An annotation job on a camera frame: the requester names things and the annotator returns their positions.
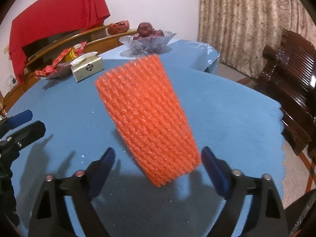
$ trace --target orange foam fruit sleeve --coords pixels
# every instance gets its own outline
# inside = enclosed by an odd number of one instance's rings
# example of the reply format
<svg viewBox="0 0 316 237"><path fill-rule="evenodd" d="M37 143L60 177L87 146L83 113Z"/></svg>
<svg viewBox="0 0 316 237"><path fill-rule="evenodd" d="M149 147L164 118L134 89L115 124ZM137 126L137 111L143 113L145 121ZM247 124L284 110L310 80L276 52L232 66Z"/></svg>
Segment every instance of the orange foam fruit sleeve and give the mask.
<svg viewBox="0 0 316 237"><path fill-rule="evenodd" d="M154 185L165 185L200 164L187 118L157 55L111 69L95 85L117 131Z"/></svg>

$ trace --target wall outlet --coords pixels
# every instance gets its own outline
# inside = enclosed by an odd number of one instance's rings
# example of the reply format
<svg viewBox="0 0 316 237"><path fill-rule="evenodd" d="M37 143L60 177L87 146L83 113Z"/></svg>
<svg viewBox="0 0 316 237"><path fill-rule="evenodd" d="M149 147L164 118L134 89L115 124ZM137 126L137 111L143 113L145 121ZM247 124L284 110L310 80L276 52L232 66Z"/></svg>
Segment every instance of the wall outlet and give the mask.
<svg viewBox="0 0 316 237"><path fill-rule="evenodd" d="M4 49L3 49L3 54L6 54L9 51L9 45L7 45Z"/></svg>

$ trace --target tile floor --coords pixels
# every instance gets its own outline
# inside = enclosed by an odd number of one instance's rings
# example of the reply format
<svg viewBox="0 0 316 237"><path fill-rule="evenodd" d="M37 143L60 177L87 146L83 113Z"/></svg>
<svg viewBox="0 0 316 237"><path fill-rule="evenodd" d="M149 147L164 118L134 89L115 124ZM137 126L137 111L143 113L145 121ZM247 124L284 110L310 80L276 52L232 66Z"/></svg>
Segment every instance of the tile floor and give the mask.
<svg viewBox="0 0 316 237"><path fill-rule="evenodd" d="M243 74L221 63L218 65L217 75L235 82L245 78ZM253 88L254 85L255 82L251 82L246 86ZM306 169L302 160L295 155L291 146L286 141L282 148L285 154L283 164L286 170L286 175L283 180L284 197L282 203L286 208L296 199L304 195L309 177L309 171ZM307 150L305 149L303 152L307 157ZM312 184L312 189L314 188L316 188L315 183Z"/></svg>

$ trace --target red curtain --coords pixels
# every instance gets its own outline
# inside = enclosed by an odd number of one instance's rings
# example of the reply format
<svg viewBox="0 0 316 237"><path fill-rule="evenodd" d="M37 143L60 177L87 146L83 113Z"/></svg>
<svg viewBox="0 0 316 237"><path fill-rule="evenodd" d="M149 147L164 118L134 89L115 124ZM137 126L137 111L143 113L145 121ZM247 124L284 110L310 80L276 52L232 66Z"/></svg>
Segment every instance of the red curtain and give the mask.
<svg viewBox="0 0 316 237"><path fill-rule="evenodd" d="M51 35L100 25L110 16L105 0L38 0L12 21L9 54L15 77L24 81L22 47Z"/></svg>

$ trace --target tissue box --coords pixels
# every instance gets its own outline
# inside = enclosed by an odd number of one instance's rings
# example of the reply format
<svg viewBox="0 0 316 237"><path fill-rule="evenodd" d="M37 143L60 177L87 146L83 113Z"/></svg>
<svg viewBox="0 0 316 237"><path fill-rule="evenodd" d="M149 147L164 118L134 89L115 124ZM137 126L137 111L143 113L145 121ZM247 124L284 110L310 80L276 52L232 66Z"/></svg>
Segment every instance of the tissue box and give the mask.
<svg viewBox="0 0 316 237"><path fill-rule="evenodd" d="M71 66L72 73L75 76L77 83L103 69L102 58L96 55L86 58L75 66Z"/></svg>

